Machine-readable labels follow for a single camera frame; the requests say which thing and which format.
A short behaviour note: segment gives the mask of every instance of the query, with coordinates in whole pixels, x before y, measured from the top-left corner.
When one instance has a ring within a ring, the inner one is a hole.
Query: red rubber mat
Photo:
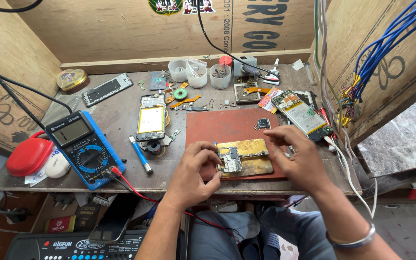
[[[262,108],[188,113],[185,144],[187,146],[189,143],[196,141],[227,143],[262,138],[266,141],[266,147],[270,151],[271,144],[269,138],[263,134],[264,129],[254,129],[260,118],[269,118],[272,128],[279,126],[277,116]],[[274,171],[270,174],[222,180],[255,180],[286,177],[277,164],[273,163],[272,167]],[[200,169],[200,175],[204,181],[211,180],[215,173],[216,166],[213,163],[206,163]]]

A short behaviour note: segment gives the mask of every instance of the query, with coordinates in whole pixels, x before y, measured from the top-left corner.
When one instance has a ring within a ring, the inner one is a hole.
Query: silver bracelet
[[[358,240],[356,242],[351,242],[351,243],[345,243],[345,244],[337,243],[337,242],[333,241],[332,239],[330,239],[330,237],[328,236],[328,232],[326,234],[327,239],[330,242],[330,244],[333,247],[336,247],[336,248],[351,249],[351,248],[359,248],[363,245],[367,245],[368,243],[370,243],[373,240],[373,238],[375,237],[375,233],[376,233],[375,232],[375,224],[373,224],[373,222],[371,222],[369,220],[367,220],[367,221],[370,224],[370,231],[361,240]]]

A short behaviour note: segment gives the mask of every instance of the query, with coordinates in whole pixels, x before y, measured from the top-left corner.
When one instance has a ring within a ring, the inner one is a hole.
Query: wrist
[[[319,186],[312,191],[309,191],[309,195],[314,199],[325,199],[328,197],[328,194],[332,194],[335,192],[341,191],[331,180],[326,182],[321,182]]]
[[[160,206],[162,206],[163,208],[167,208],[168,210],[172,210],[175,211],[176,213],[183,213],[185,211],[185,207],[182,206],[180,203],[177,203],[176,201],[178,201],[177,198],[169,198],[171,196],[168,196],[169,194],[165,194],[165,196],[163,197],[163,199],[160,202]]]

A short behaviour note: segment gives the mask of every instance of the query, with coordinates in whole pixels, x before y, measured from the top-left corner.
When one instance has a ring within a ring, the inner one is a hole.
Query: hand
[[[176,171],[174,171],[161,203],[184,211],[186,208],[208,199],[217,191],[221,185],[221,172],[217,172],[206,184],[198,173],[202,164],[208,160],[216,164],[222,163],[216,154],[217,151],[218,147],[208,142],[189,144],[177,164]]]
[[[286,173],[287,177],[299,188],[309,194],[332,185],[320,158],[315,143],[294,125],[283,125],[264,131],[269,136],[272,152],[269,157]],[[291,145],[295,154],[288,159],[279,148]]]

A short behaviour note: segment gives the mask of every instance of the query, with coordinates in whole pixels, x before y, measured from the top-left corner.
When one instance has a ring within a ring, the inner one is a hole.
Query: plywood board
[[[11,8],[0,0],[0,7]],[[54,96],[60,62],[14,13],[0,13],[0,74]],[[15,94],[38,118],[42,118],[50,100],[31,91],[12,86]],[[29,137],[36,127],[0,85],[0,147],[12,151]]]
[[[303,50],[278,50],[278,51],[263,51],[252,52],[248,55],[257,58],[258,65],[274,64],[275,59],[279,59],[280,63],[293,63],[301,59],[306,61],[311,54],[310,49]],[[244,56],[243,53],[233,53],[235,57]],[[202,60],[208,63],[211,67],[219,62],[219,58],[225,54],[212,54],[203,56],[192,56],[195,59]],[[165,58],[147,58],[134,60],[119,60],[119,61],[103,61],[103,62],[73,62],[62,63],[61,69],[83,69],[87,74],[107,74],[118,72],[139,72],[139,71],[153,71],[168,68],[168,63],[175,59],[186,57],[165,57]]]
[[[353,84],[353,71],[360,52],[379,39],[409,3],[409,0],[332,1],[327,12],[327,74],[338,96],[342,88]],[[313,54],[309,62],[313,68],[312,57]],[[352,146],[416,102],[416,31],[380,62],[365,87],[362,100],[363,103],[356,106],[356,113],[360,115],[349,124]]]
[[[20,17],[62,63],[97,62],[217,53],[197,14],[155,12],[155,0],[50,0]],[[313,39],[313,0],[205,0],[202,13],[213,44],[230,53],[307,49]],[[32,0],[11,0],[13,8]]]

